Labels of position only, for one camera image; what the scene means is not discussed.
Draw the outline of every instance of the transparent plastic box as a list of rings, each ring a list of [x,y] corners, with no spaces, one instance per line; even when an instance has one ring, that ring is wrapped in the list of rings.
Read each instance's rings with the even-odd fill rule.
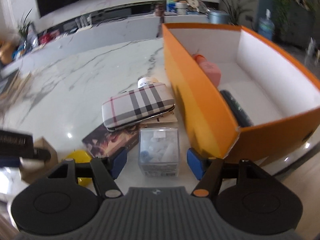
[[[177,128],[140,130],[139,167],[148,177],[177,176],[180,148]]]

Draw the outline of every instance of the pink bottle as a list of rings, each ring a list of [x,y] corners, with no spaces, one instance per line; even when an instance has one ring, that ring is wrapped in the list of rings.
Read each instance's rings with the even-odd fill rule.
[[[205,72],[212,84],[218,87],[221,79],[221,71],[218,66],[215,63],[207,61],[207,59],[200,54],[193,54],[192,57]]]

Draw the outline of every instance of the metal lid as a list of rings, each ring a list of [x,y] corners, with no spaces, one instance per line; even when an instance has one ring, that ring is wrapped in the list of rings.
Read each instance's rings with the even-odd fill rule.
[[[229,16],[229,14],[224,11],[218,11],[218,10],[214,10],[214,9],[209,9],[208,14],[219,16],[219,17]]]

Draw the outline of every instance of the brown cardboard box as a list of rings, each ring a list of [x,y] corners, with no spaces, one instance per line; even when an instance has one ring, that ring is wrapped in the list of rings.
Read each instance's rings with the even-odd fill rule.
[[[51,159],[45,162],[44,166],[38,170],[30,170],[20,166],[21,179],[29,184],[33,183],[36,179],[40,178],[52,169],[53,166],[58,164],[57,152],[43,137],[34,142],[34,147],[48,150],[51,154]]]

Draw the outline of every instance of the white label sticker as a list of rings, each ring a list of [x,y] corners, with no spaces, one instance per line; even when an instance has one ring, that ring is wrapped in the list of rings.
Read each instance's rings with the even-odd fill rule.
[[[165,138],[165,131],[154,131],[153,137],[154,138]]]

